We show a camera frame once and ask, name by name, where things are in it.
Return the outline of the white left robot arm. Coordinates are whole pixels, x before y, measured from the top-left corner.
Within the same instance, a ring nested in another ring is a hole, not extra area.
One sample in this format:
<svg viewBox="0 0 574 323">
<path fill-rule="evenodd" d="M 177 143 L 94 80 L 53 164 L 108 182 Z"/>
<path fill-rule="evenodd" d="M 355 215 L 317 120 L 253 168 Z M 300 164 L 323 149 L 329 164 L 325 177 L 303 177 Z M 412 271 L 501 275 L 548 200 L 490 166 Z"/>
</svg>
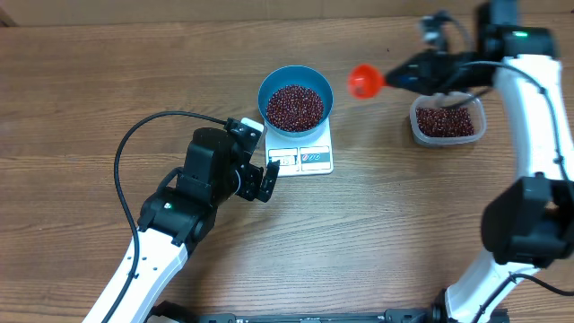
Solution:
<svg viewBox="0 0 574 323">
<path fill-rule="evenodd" d="M 144 322 L 170 280 L 213 228 L 231 196 L 267 202 L 278 162 L 251 164 L 265 127 L 247 118 L 193 133 L 183 166 L 169 173 L 143 203 L 136 236 L 88 322 Z"/>
</svg>

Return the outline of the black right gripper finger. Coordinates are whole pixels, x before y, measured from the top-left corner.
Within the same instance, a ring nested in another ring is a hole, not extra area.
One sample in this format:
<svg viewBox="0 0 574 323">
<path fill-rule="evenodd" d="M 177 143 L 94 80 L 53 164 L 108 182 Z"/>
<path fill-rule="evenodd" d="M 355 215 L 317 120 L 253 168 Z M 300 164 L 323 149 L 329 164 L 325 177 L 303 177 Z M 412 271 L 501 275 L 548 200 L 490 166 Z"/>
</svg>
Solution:
<svg viewBox="0 0 574 323">
<path fill-rule="evenodd" d="M 418 78 L 387 78 L 387 85 L 418 94 L 426 93 L 426 86 Z"/>
<path fill-rule="evenodd" d="M 413 56 L 385 74 L 387 81 L 416 81 L 421 78 L 423 57 Z"/>
</svg>

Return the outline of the red scoop with blue handle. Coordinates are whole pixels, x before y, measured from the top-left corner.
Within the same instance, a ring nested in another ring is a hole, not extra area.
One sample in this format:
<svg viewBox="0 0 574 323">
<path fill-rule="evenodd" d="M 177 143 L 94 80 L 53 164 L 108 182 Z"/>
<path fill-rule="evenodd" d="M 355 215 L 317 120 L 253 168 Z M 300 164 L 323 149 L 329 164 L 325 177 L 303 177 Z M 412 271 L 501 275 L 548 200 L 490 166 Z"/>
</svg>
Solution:
<svg viewBox="0 0 574 323">
<path fill-rule="evenodd" d="M 386 77 L 375 66 L 362 64 L 353 68 L 347 78 L 348 92 L 356 99 L 376 97 L 387 85 Z"/>
</svg>

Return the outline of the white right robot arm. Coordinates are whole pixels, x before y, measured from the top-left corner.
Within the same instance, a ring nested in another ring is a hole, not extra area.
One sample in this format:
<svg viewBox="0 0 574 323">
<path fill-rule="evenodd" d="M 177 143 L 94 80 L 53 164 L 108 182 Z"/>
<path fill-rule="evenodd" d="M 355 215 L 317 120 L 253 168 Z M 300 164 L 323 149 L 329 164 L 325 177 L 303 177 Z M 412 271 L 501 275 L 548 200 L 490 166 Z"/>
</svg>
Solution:
<svg viewBox="0 0 574 323">
<path fill-rule="evenodd" d="M 505 322 L 498 304 L 521 282 L 573 252 L 573 140 L 552 32 L 521 24 L 513 1 L 476 10 L 477 39 L 452 54 L 447 13 L 421 20 L 427 49 L 386 74 L 390 86 L 434 96 L 488 86 L 502 98 L 516 152 L 516 179 L 490 202 L 483 249 L 438 297 L 430 322 Z"/>
</svg>

